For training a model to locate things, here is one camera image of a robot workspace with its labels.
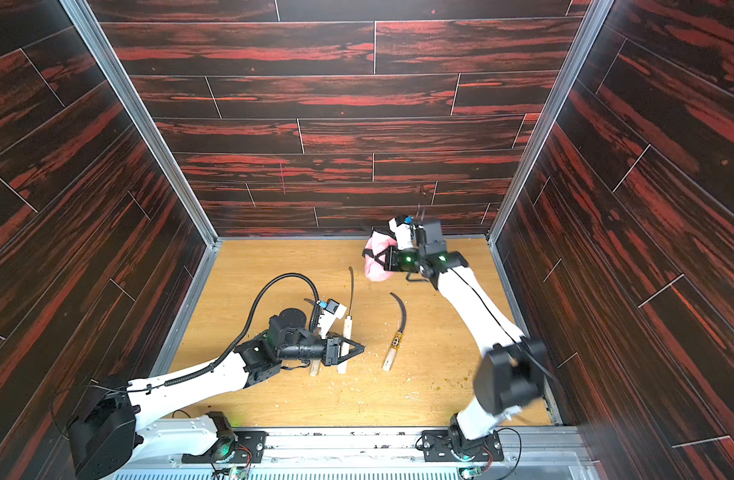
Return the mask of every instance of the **mounting plate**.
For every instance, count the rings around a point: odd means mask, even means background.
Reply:
[[[462,460],[452,454],[450,437],[447,430],[423,430],[421,441],[425,461],[462,462]],[[497,436],[497,432],[492,432],[485,438],[485,445],[487,446],[487,450],[492,454],[492,462],[503,462],[503,446],[501,445],[500,438]],[[468,460],[468,462],[487,461],[489,461],[489,458],[487,458],[487,452],[484,452],[484,450]]]
[[[237,429],[234,429],[233,432],[237,434],[237,444],[247,448],[253,453],[252,463],[260,463],[260,461],[263,460],[263,453],[266,451],[266,432]],[[209,464],[209,451],[202,455],[185,454],[180,461],[184,465],[191,465],[195,463]],[[242,448],[235,448],[234,455],[228,462],[216,462],[214,465],[244,465],[245,463],[247,463],[247,452],[245,452]]]

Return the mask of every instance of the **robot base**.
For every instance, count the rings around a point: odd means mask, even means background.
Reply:
[[[450,438],[449,430],[423,430],[422,435],[423,442],[423,454],[425,461],[427,462],[489,462],[490,459],[487,456],[484,448],[481,448],[479,452],[472,458],[458,458],[452,451],[452,439]],[[497,436],[497,432],[492,432],[490,435],[481,439],[483,441],[483,447],[492,454],[492,462],[503,462],[503,446],[501,440]]]

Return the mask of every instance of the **metal vent grille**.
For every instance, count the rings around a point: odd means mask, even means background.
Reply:
[[[457,480],[451,473],[253,473],[249,480]]]
[[[210,473],[162,472],[161,470],[117,473],[114,480],[210,480]],[[250,472],[249,480],[457,480],[454,472],[402,473],[263,473]]]
[[[114,480],[210,480],[211,474],[194,472],[167,472],[152,470],[149,472],[118,473]]]

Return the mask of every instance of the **black rubber tube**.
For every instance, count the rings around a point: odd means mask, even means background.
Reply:
[[[396,293],[391,292],[391,296],[396,298],[396,301],[399,302],[399,308],[401,308],[401,325],[399,326],[400,333],[405,332],[405,327],[407,326],[407,310],[405,308],[405,303],[401,301],[401,298],[399,298]]]

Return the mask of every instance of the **metal corner post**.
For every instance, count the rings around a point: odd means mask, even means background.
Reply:
[[[208,248],[212,247],[217,241],[217,232],[209,222],[202,206],[199,205],[199,200],[193,194],[193,190],[191,190],[183,176],[183,172],[180,171],[178,162],[175,161],[170,148],[164,143],[159,129],[157,129],[154,120],[143,105],[143,101],[132,85],[127,72],[124,71],[122,63],[114,52],[112,44],[106,38],[106,34],[103,33],[103,29],[90,9],[90,5],[87,4],[86,0],[60,0],[60,3],[95,58],[95,62],[98,63],[105,74],[108,83],[116,92],[124,109],[132,118],[133,124],[141,133],[143,140],[151,150],[151,154],[157,160],[165,177],[170,181],[173,190],[175,190],[183,206],[186,207],[186,211],[196,225],[197,230],[199,230],[204,243],[207,244]]]
[[[525,188],[527,178],[530,176],[530,172],[537,162],[537,156],[543,149],[546,139],[548,139],[548,134],[554,126],[554,121],[559,116],[559,112],[564,106],[564,101],[566,101],[567,96],[570,94],[572,85],[577,79],[577,74],[580,73],[588,52],[590,52],[591,46],[596,40],[596,36],[599,34],[613,3],[614,0],[593,0],[588,12],[583,17],[583,21],[577,30],[575,41],[572,43],[570,51],[564,59],[564,64],[559,71],[559,75],[556,77],[554,88],[551,89],[543,111],[541,112],[541,117],[538,119],[537,125],[535,125],[535,131],[527,142],[525,152],[521,157],[521,162],[519,162],[519,166],[514,174],[514,180],[506,192],[501,209],[497,213],[495,223],[490,229],[488,235],[490,246],[495,245],[497,237],[500,236],[508,216],[516,205],[519,194]]]
[[[173,325],[170,327],[170,332],[164,340],[162,349],[159,351],[159,356],[154,362],[149,376],[164,375],[170,370],[170,365],[172,365],[175,353],[178,351],[180,342],[183,340],[183,335],[186,333],[186,328],[191,321],[193,311],[197,308],[199,297],[204,291],[207,278],[215,265],[215,260],[222,244],[223,242],[216,242],[215,245],[208,245],[204,250],[204,255],[202,255],[202,260],[199,262],[197,271],[193,274],[191,286],[188,287],[186,297],[183,299],[183,303],[180,304],[180,310],[175,316],[175,321],[173,321]]]
[[[497,245],[495,244],[495,242],[490,244],[490,252],[492,253],[492,260],[495,262],[497,275],[498,277],[500,277],[501,283],[503,284],[503,291],[506,294],[506,301],[508,302],[508,306],[511,308],[511,313],[514,316],[514,323],[516,323],[516,325],[521,328],[522,332],[524,332],[527,336],[530,336],[530,329],[527,327],[527,322],[525,321],[525,316],[521,312],[521,308],[519,308],[519,303],[516,300],[514,289],[511,287],[511,281],[508,280],[508,275],[506,274],[505,264],[503,264],[503,259],[501,258],[500,252],[497,250]],[[544,391],[545,394],[543,395],[543,397],[546,400],[546,404],[548,405],[548,417],[554,425],[564,425],[564,420],[562,419],[561,413],[559,412],[559,406],[556,404],[554,392],[551,389],[551,384],[547,381],[547,379],[545,382]]]

